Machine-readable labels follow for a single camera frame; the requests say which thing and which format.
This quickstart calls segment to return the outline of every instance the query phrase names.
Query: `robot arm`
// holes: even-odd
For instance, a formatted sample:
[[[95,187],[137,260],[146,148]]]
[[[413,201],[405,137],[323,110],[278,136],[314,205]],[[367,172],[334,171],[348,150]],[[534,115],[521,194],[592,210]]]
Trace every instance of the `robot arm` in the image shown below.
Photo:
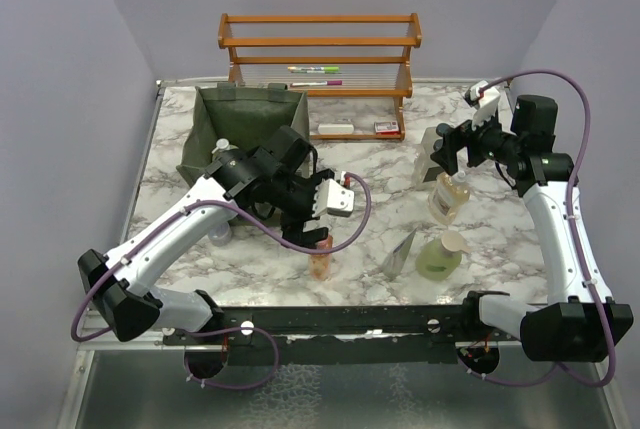
[[[272,204],[282,211],[283,237],[310,248],[325,239],[328,230],[305,232],[305,222],[323,214],[351,215],[354,194],[344,187],[343,175],[324,170],[304,178],[295,173],[310,150],[309,143],[283,126],[250,153],[227,151],[180,201],[134,238],[104,255],[94,250],[83,254],[78,266],[87,292],[107,271],[119,267],[93,298],[118,339],[129,341],[150,328],[217,328],[221,311],[204,291],[181,293],[154,284],[210,229],[236,216],[228,204],[245,210],[256,203]],[[129,256],[136,247],[140,250]]]
[[[589,285],[605,305],[609,325],[617,343],[633,323],[631,309],[616,304],[597,268],[589,239],[580,218],[579,191],[573,190],[573,215],[567,213],[565,194],[573,161],[553,152],[557,105],[541,96],[520,96],[511,123],[511,133],[502,131],[497,107],[500,94],[492,88],[484,93],[473,86],[466,101],[477,109],[472,121],[453,128],[438,126],[442,140],[436,142],[432,159],[448,174],[458,171],[457,153],[466,148],[468,165],[487,159],[507,166],[533,222],[547,270],[548,305],[535,307],[515,301],[504,293],[473,293],[467,307],[478,326],[499,328],[522,342],[534,361],[597,362],[607,355],[602,325]],[[585,280],[569,218],[575,218],[585,259],[592,274]]]

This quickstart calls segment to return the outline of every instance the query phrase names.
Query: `wooden shelf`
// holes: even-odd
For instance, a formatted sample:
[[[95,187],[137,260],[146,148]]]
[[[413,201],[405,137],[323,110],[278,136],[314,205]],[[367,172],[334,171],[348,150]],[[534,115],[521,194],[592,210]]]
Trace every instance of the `wooden shelf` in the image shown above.
[[[384,36],[347,36],[334,37],[268,37],[258,34],[256,37],[234,37],[232,25],[283,24],[293,27],[295,24],[398,24],[406,27],[404,35]],[[402,104],[404,97],[412,94],[410,56],[411,49],[420,47],[422,30],[418,15],[332,15],[332,16],[230,16],[223,14],[218,30],[218,45],[229,51],[229,81],[239,84],[257,85],[265,83],[284,83],[290,85],[300,82],[318,82],[340,80],[340,86],[290,87],[293,91],[305,91],[309,97],[390,97],[393,98],[396,119],[400,134],[325,134],[315,139],[398,139],[405,135]],[[355,47],[372,48],[371,55],[295,55],[265,56],[238,55],[238,49],[259,49],[274,47],[311,48],[311,47]],[[375,54],[376,48],[402,48],[401,54],[391,56]],[[340,66],[338,74],[297,74],[291,73],[291,65],[329,65]]]

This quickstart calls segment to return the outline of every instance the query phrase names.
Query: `marble tabletop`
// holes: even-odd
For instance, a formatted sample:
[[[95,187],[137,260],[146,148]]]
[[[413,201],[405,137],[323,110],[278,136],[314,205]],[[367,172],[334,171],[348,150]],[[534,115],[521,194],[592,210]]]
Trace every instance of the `marble tabletop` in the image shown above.
[[[314,280],[308,256],[280,246],[253,227],[234,227],[233,240],[215,247],[205,237],[179,258],[158,281],[178,291],[204,289],[221,305],[327,306],[460,303],[470,290],[494,290],[536,303],[546,298],[546,277],[533,222],[516,194],[493,165],[469,169],[470,201],[451,229],[459,231],[472,252],[442,282],[422,278],[414,269],[423,244],[444,227],[427,208],[428,192],[412,188],[411,174],[419,142],[427,127],[459,124],[472,115],[462,99],[466,88],[414,85],[405,100],[407,127],[403,142],[315,141],[319,167],[361,175],[371,187],[373,211],[361,237],[332,256],[331,277]],[[129,237],[160,216],[188,190],[176,171],[182,144],[192,125],[195,88],[167,88],[140,182]],[[319,122],[352,120],[358,131],[374,121],[392,120],[391,100],[310,99],[311,130]],[[511,112],[502,98],[500,117],[506,127]],[[350,218],[326,217],[334,244],[360,223],[364,197],[356,187],[356,210]],[[380,264],[413,229],[417,234],[400,276],[389,281]]]

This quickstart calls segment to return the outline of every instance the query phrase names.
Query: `whiteboard eraser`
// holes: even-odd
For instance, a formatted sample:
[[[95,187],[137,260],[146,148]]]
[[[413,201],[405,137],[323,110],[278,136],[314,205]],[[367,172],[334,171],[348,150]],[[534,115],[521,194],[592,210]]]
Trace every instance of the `whiteboard eraser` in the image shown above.
[[[318,126],[318,134],[353,134],[355,131],[351,123],[325,123]]]

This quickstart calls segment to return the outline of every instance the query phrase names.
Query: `pink marker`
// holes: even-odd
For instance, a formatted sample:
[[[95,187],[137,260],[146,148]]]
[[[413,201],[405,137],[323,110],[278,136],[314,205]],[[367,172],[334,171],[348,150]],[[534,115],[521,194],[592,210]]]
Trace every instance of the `pink marker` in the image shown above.
[[[342,81],[323,81],[323,82],[294,82],[289,84],[290,87],[307,87],[307,86],[341,86]]]

